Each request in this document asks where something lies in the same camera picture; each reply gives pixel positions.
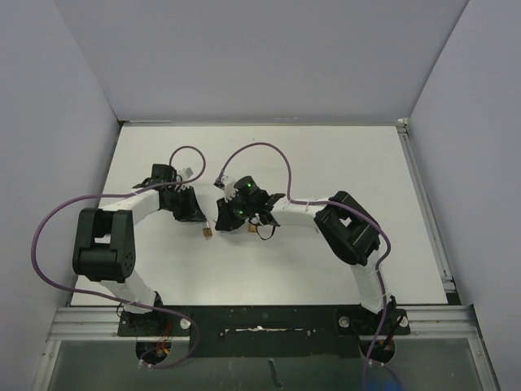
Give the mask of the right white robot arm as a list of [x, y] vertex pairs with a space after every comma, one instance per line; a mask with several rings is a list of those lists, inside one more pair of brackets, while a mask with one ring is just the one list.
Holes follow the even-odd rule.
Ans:
[[253, 226], [306, 226], [318, 231], [331, 251], [350, 265], [360, 294], [362, 322], [380, 333], [392, 322], [387, 308], [390, 296], [381, 271], [390, 250], [380, 252], [380, 240], [388, 240], [379, 224], [349, 195], [339, 191], [322, 200], [293, 200], [283, 193], [269, 194], [252, 177], [235, 180], [222, 175], [214, 186], [223, 191], [217, 201], [218, 231]]

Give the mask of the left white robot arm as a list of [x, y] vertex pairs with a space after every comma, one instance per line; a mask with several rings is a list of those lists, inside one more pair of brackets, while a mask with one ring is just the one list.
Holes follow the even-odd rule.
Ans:
[[124, 310], [137, 314], [137, 325], [149, 335], [161, 332], [166, 322], [160, 294], [149, 288], [135, 270], [134, 226], [158, 211], [168, 211], [178, 222], [200, 223], [206, 238], [212, 235], [199, 207], [195, 190], [186, 183], [190, 168], [175, 170], [154, 164], [151, 176], [130, 197], [101, 209], [81, 210], [72, 257], [77, 275], [105, 287], [124, 301]]

